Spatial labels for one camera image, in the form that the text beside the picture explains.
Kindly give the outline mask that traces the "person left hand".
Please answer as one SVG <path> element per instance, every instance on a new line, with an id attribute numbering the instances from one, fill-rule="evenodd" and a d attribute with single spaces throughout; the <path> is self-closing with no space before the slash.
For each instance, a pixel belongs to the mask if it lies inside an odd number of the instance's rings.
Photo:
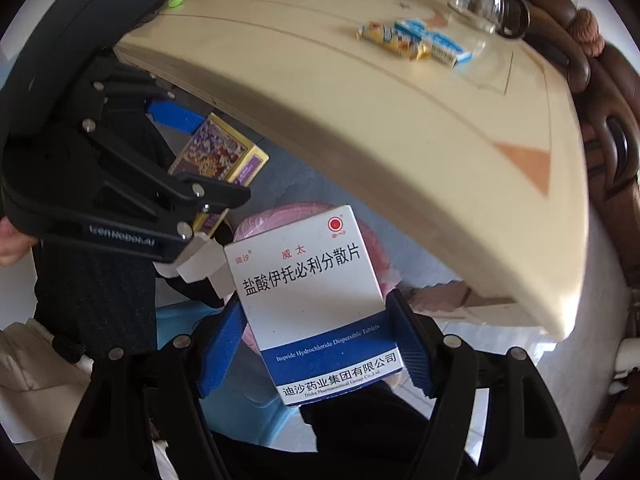
<path id="1" fill-rule="evenodd" d="M 12 266 L 38 243 L 35 237 L 26 235 L 3 217 L 0 223 L 0 266 Z"/>

